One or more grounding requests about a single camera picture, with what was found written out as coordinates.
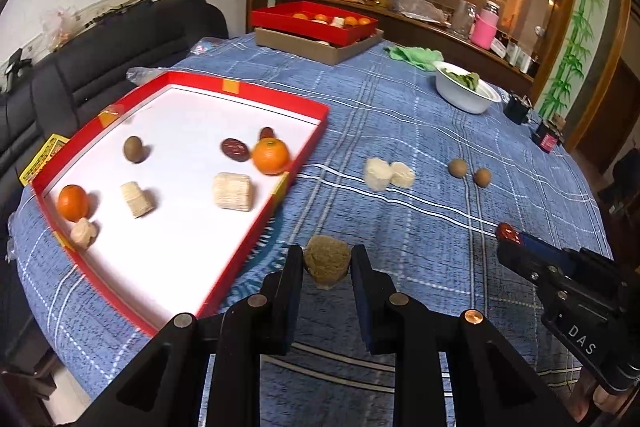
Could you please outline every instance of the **bamboo wall painting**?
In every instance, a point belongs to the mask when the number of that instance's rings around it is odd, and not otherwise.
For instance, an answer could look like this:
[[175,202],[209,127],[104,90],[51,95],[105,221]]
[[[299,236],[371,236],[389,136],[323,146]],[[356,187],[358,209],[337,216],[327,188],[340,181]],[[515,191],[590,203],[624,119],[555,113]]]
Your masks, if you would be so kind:
[[575,0],[558,61],[536,103],[542,118],[569,113],[591,68],[608,9],[609,0]]

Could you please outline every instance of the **mandarin orange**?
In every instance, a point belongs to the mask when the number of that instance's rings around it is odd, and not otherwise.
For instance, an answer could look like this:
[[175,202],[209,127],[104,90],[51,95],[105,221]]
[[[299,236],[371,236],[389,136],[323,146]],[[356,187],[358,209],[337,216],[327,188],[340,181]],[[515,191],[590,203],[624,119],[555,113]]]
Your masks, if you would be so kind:
[[289,167],[289,149],[282,140],[262,138],[254,147],[251,159],[262,174],[274,176]]
[[76,223],[89,213],[89,197],[79,185],[67,185],[60,190],[56,208],[67,221]]

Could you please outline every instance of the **blue plaid tablecloth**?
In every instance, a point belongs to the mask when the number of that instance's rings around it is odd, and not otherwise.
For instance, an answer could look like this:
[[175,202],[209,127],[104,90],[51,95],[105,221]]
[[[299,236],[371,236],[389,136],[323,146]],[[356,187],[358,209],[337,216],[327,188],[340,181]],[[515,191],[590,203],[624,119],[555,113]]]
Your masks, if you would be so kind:
[[[549,386],[566,391],[579,363],[542,326],[533,286],[498,263],[494,229],[507,221],[557,247],[610,257],[583,175],[562,148],[547,155],[530,140],[534,123],[511,123],[503,104],[481,115],[457,110],[436,92],[433,73],[390,60],[384,46],[330,67],[259,48],[247,35],[177,65],[330,106],[324,136],[223,308],[281,268],[287,245],[331,235],[366,245],[373,268],[431,310],[479,309]],[[415,184],[372,192],[362,179],[372,156],[406,163]],[[452,178],[447,164],[455,157],[464,158],[470,172],[488,168],[492,184],[479,188],[470,175]],[[42,331],[82,387],[97,396],[148,338],[70,263],[29,187],[14,235],[18,272]],[[262,425],[390,425],[394,359],[366,353],[350,279],[319,291],[305,275],[302,291],[291,353],[262,360]],[[442,365],[453,422],[446,360]]]

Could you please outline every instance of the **pink cup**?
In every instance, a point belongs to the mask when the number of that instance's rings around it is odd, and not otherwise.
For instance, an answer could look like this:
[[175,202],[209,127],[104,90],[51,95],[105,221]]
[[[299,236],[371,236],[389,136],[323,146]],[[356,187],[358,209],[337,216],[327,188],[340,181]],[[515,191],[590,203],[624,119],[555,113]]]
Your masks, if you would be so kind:
[[471,42],[476,46],[488,50],[491,48],[491,42],[494,40],[497,31],[498,28],[496,26],[488,24],[481,18],[478,18],[476,20],[476,29],[474,29],[471,35]]
[[486,22],[487,24],[490,24],[491,26],[497,26],[498,25],[498,19],[500,17],[498,17],[497,13],[493,13],[490,12],[487,9],[484,9],[480,12],[480,18]]

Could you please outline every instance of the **red tray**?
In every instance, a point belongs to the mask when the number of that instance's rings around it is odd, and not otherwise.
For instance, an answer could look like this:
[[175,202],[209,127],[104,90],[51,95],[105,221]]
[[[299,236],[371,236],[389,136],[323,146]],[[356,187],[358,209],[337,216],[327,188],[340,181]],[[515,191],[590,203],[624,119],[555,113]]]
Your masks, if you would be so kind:
[[323,14],[328,17],[342,17],[343,19],[351,16],[356,19],[362,19],[364,15],[350,12],[336,6],[327,6],[309,1],[289,2],[286,4],[278,4],[271,8],[260,8],[253,10],[251,13],[252,26],[260,28],[268,28],[271,30],[279,30],[296,35],[303,35],[319,41],[330,42],[338,46],[349,46],[354,42],[365,39],[376,32],[378,28],[378,20],[366,16],[371,22],[363,26],[346,26],[345,28],[337,28],[305,21],[304,19],[296,19],[293,17],[295,13],[303,13],[309,19],[315,15]]
[[[215,314],[238,270],[324,133],[329,109],[300,96],[227,78],[171,71],[134,89],[82,127],[33,180],[36,199],[73,263],[130,322],[152,335],[175,314]],[[235,162],[220,142],[252,147],[272,126],[291,155],[288,172],[265,176]],[[150,154],[128,162],[122,144],[140,136]],[[218,172],[251,176],[254,207],[213,202]],[[156,209],[134,219],[120,193],[135,181]],[[55,208],[60,189],[83,187],[95,203],[98,236],[86,251],[68,240],[71,223]]]

